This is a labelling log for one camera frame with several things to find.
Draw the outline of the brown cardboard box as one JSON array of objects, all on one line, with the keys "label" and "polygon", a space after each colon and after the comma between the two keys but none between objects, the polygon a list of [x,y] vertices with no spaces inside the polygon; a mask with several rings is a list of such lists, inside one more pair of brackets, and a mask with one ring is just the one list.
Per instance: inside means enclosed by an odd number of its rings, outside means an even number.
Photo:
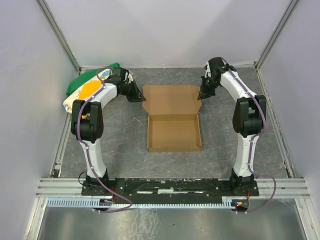
[{"label": "brown cardboard box", "polygon": [[196,85],[143,86],[148,113],[147,148],[150,153],[199,152],[202,137]]}]

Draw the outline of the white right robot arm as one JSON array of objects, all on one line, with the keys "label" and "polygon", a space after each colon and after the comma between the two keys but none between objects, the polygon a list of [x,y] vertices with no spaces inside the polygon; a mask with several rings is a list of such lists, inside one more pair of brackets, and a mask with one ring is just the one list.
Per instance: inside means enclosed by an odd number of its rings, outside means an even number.
[{"label": "white right robot arm", "polygon": [[204,69],[197,99],[215,96],[216,88],[223,87],[235,101],[232,126],[237,134],[237,153],[229,178],[230,185],[233,189],[252,186],[255,147],[259,135],[266,127],[266,98],[250,90],[237,70],[224,63],[222,58],[207,61]]}]

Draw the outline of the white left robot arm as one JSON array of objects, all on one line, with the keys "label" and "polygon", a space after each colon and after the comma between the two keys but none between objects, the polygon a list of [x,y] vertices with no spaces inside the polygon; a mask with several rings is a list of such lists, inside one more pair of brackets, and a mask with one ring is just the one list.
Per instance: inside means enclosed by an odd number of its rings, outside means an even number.
[{"label": "white left robot arm", "polygon": [[126,96],[130,103],[146,100],[133,76],[126,70],[124,76],[110,75],[90,79],[82,85],[79,97],[72,103],[71,133],[83,149],[87,166],[84,185],[108,184],[108,170],[101,151],[103,108],[118,95]]}]

